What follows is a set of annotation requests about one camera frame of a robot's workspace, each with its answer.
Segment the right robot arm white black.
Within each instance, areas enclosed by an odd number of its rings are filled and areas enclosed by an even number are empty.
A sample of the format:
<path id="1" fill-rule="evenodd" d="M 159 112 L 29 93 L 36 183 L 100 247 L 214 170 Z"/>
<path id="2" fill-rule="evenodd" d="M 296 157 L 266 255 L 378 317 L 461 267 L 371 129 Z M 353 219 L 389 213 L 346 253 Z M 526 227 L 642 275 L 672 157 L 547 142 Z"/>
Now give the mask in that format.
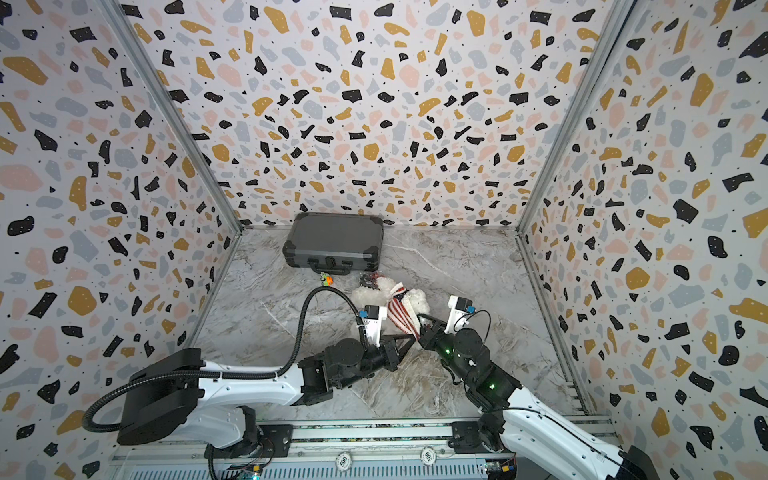
<path id="1" fill-rule="evenodd" d="M 471 328 L 453 332 L 447 323 L 423 317 L 419 343 L 464 388 L 482 413 L 479 442 L 487 450 L 508 450 L 543 468 L 556 479 L 657 479 L 642 449 L 623 450 L 563 417 L 491 359 L 489 348 Z"/>

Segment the white teddy bear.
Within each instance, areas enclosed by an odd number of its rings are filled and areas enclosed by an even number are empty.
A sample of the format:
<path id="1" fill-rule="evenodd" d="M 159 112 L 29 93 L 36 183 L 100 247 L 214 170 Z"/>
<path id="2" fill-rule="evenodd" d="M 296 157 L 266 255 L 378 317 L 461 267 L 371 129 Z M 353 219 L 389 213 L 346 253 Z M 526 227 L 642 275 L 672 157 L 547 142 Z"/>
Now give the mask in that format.
<path id="1" fill-rule="evenodd" d="M 373 305 L 387 308 L 387 318 L 404 334 L 420 337 L 420 314 L 429 314 L 426 294 L 420 289 L 408 289 L 402 282 L 373 273 L 364 275 L 361 285 L 351 293 L 358 307 Z"/>

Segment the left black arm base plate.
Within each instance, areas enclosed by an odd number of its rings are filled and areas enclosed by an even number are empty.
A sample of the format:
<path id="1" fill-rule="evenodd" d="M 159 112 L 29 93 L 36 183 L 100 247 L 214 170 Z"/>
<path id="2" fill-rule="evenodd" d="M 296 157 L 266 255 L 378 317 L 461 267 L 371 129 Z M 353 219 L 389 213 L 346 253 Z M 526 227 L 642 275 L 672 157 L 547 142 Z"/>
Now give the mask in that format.
<path id="1" fill-rule="evenodd" d="M 284 458 L 288 455 L 294 427 L 269 424 L 247 427 L 243 438 L 228 447 L 228 458 Z"/>

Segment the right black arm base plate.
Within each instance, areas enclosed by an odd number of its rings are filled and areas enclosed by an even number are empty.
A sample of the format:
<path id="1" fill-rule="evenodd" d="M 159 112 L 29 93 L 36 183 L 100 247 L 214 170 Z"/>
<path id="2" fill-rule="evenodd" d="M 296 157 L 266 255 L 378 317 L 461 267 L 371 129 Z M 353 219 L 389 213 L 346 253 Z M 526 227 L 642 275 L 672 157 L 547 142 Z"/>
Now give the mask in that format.
<path id="1" fill-rule="evenodd" d="M 451 424 L 448 446 L 457 454 L 509 453 L 501 440 L 502 427 L 482 419 Z"/>

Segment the small green orange toy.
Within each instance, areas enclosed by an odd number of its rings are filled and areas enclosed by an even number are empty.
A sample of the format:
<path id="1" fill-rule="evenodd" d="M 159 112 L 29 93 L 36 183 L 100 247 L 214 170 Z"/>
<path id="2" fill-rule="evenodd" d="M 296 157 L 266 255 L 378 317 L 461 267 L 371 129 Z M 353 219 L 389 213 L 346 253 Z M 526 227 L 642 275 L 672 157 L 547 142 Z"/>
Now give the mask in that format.
<path id="1" fill-rule="evenodd" d="M 321 283 L 323 286 L 332 286 L 334 284 L 333 277 L 330 274 L 322 272 L 320 276 L 321 276 Z"/>

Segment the dark grey hard case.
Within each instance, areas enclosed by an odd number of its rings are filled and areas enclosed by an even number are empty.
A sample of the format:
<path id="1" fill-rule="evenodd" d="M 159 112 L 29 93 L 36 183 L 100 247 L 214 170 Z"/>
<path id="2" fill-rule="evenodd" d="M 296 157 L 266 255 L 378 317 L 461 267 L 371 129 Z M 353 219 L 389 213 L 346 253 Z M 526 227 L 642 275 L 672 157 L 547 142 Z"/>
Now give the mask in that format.
<path id="1" fill-rule="evenodd" d="M 283 244 L 286 263 L 315 273 L 348 275 L 378 270 L 384 222 L 378 216 L 303 212 Z"/>

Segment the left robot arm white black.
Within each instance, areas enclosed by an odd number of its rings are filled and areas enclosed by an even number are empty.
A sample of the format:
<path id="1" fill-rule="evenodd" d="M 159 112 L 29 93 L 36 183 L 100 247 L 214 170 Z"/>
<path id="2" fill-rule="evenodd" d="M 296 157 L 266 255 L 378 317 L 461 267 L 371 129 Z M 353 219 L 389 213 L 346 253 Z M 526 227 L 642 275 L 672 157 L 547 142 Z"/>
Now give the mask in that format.
<path id="1" fill-rule="evenodd" d="M 404 334 L 385 335 L 372 347 L 345 338 L 282 375 L 266 367 L 205 361 L 200 349 L 184 349 L 132 376 L 139 385 L 126 395 L 117 440 L 134 446 L 177 436 L 219 450 L 254 446 L 259 441 L 256 405 L 329 401 L 336 391 L 380 370 L 396 370 L 414 343 Z"/>

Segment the aluminium mounting rail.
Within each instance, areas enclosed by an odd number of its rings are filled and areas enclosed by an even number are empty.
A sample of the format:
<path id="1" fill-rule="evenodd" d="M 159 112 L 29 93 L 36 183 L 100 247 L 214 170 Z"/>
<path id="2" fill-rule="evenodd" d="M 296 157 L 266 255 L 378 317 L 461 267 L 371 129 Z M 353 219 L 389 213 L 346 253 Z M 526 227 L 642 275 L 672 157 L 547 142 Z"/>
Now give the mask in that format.
<path id="1" fill-rule="evenodd" d="M 284 458 L 228 458 L 203 443 L 171 439 L 119 448 L 107 479 L 548 479 L 513 452 L 457 454 L 451 424 L 475 418 L 284 420 L 294 427 Z"/>

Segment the bag of toy bricks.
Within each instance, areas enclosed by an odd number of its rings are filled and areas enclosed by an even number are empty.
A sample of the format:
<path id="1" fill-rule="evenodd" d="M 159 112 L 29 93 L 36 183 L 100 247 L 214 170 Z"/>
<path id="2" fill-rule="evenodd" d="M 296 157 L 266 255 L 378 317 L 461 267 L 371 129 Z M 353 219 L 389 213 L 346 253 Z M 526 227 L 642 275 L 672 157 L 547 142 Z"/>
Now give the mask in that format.
<path id="1" fill-rule="evenodd" d="M 363 272 L 360 275 L 359 286 L 368 288 L 368 289 L 378 290 L 379 277 L 380 277 L 380 274 L 378 272 Z"/>

